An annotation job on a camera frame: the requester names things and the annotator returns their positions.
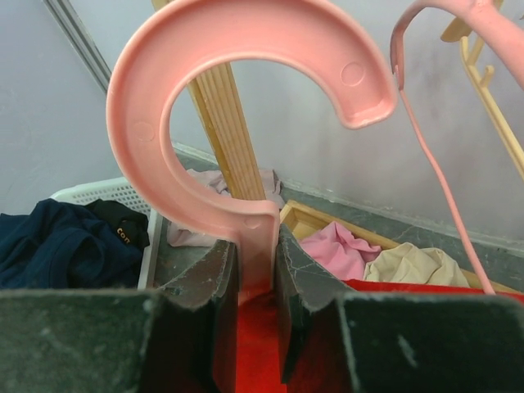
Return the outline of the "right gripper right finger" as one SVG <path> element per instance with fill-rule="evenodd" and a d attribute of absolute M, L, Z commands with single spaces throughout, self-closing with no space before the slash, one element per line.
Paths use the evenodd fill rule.
<path fill-rule="evenodd" d="M 520 392 L 523 304 L 510 296 L 356 291 L 286 226 L 276 249 L 290 392 Z"/>

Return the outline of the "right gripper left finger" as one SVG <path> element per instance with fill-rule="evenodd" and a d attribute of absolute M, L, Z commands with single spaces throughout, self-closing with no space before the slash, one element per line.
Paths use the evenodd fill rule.
<path fill-rule="evenodd" d="M 232 392 L 237 248 L 155 290 L 6 290 L 4 392 Z"/>

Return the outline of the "red t shirt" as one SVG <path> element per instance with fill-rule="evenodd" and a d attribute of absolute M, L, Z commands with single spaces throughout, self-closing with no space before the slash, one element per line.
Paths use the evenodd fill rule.
<path fill-rule="evenodd" d="M 350 288 L 365 292 L 486 295 L 478 289 L 462 287 L 358 280 L 351 281 Z M 500 292 L 495 296 L 510 296 L 523 304 L 522 295 L 517 293 Z M 275 297 L 263 295 L 242 305 L 237 332 L 237 390 L 290 392 L 280 374 L 278 306 Z"/>

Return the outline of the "black t shirt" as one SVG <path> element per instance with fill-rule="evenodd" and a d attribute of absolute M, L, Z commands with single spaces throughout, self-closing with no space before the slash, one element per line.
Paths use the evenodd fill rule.
<path fill-rule="evenodd" d="M 84 206 L 99 219 L 105 220 L 127 245 L 136 246 L 143 251 L 150 245 L 148 217 L 132 210 L 118 201 L 95 200 Z"/>

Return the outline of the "navy blue t shirt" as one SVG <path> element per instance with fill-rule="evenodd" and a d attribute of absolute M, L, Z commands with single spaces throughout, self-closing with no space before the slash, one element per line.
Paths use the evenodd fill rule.
<path fill-rule="evenodd" d="M 40 201 L 28 215 L 1 215 L 1 287 L 136 287 L 142 252 L 82 205 Z"/>

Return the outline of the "cream hanger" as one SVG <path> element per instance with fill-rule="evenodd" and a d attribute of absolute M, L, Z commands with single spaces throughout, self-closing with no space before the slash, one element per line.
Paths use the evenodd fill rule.
<path fill-rule="evenodd" d="M 422 1 L 413 6 L 413 11 L 435 7 L 454 16 L 441 39 L 445 42 L 460 42 L 463 68 L 513 163 L 522 174 L 522 147 L 488 89 L 495 69 L 488 65 L 484 74 L 480 75 L 476 67 L 483 46 L 488 45 L 506 65 L 517 84 L 523 85 L 523 30 L 499 12 L 501 4 L 501 1 Z"/>

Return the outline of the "light pink hanger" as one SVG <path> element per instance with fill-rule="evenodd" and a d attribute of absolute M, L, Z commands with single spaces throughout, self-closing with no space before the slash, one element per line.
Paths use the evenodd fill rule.
<path fill-rule="evenodd" d="M 409 24 L 404 36 L 405 92 L 428 147 L 454 194 L 468 234 L 490 279 L 523 291 L 523 180 L 500 140 L 463 69 L 459 43 L 440 36 L 453 17 L 427 8 Z M 496 55 L 484 46 L 477 67 L 495 68 L 490 83 L 499 108 L 523 147 L 523 91 Z M 415 202 L 403 210 L 442 227 L 441 246 L 464 268 L 471 268 L 436 176 L 399 104 L 402 131 L 414 140 L 414 169 L 402 169 L 413 183 Z"/>

